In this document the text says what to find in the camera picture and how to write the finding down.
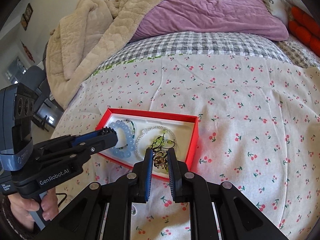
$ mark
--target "dark sleeve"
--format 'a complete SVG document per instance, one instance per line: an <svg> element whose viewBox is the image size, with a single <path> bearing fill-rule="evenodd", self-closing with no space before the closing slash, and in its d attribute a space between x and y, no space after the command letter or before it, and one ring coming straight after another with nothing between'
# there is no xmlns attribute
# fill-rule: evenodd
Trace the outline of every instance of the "dark sleeve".
<svg viewBox="0 0 320 240"><path fill-rule="evenodd" d="M11 213L8 197L4 197L0 203L0 232L1 236L4 237L3 239L31 240L35 238L40 230L36 224L33 232L25 229Z"/></svg>

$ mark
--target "cherry print bedsheet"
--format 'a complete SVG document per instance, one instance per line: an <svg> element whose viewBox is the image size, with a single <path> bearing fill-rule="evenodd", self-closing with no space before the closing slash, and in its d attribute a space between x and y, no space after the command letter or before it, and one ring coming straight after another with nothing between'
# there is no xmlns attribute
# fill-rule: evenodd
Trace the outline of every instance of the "cherry print bedsheet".
<svg viewBox="0 0 320 240"><path fill-rule="evenodd" d="M134 60L82 83L54 137L93 131L108 107L197 115L192 171L232 182L290 240L318 219L320 71L274 59L175 55ZM128 170L94 155L83 174L57 187L71 201L92 181ZM150 200L132 208L132 239L188 239L188 204L153 179Z"/></svg>

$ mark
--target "white wall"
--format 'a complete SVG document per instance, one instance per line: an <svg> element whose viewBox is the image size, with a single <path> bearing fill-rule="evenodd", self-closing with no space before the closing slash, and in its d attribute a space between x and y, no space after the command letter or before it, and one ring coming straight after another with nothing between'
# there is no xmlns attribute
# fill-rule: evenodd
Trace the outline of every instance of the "white wall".
<svg viewBox="0 0 320 240"><path fill-rule="evenodd" d="M27 68L33 63L27 58L20 41L18 40L19 43L16 42L17 32L18 28L16 26L0 40L0 89L11 85L4 76L4 72L16 57L19 57Z"/></svg>
<svg viewBox="0 0 320 240"><path fill-rule="evenodd" d="M14 25L18 25L19 29L16 43L21 40L28 47L37 64L42 60L44 46L49 39L49 32L57 26L62 17L74 11L78 1L79 0L21 0L5 23L3 30L0 32L0 39L1 36L4 35L4 32ZM28 3L30 3L33 8L33 14L27 30L24 31L20 24L20 18Z"/></svg>

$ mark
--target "silver beaded bracelet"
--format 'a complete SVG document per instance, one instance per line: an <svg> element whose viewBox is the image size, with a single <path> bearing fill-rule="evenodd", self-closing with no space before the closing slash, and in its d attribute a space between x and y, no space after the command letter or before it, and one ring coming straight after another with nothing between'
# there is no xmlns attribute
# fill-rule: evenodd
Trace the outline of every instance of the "silver beaded bracelet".
<svg viewBox="0 0 320 240"><path fill-rule="evenodd" d="M147 134L149 131L151 131L151 130L153 130L153 129L160 129L160 130L165 130L165 131L167 131L168 133L171 134L171 136L172 136L172 141L174 141L174 142L176 143L176 137L175 137L174 133L173 133L171 130L169 130L168 128L164 127L164 126L152 126L151 128L143 129L143 130L142 130L142 134L137 138L137 141L136 141L136 155L137 155L137 157L138 157L140 160L142 160L142 161L143 161L143 158L142 158L141 155L139 154L138 144L139 144L139 142L140 142L140 139L141 139L145 134Z"/></svg>

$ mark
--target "beige fleece blanket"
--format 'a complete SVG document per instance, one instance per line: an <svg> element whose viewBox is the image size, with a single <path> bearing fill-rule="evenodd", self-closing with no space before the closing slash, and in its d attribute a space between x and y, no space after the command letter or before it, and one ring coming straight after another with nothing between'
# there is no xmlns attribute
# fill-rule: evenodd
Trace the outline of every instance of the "beige fleece blanket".
<svg viewBox="0 0 320 240"><path fill-rule="evenodd" d="M49 39L46 70L52 94L64 109L81 83L130 41L161 1L80 0L76 11L59 22Z"/></svg>

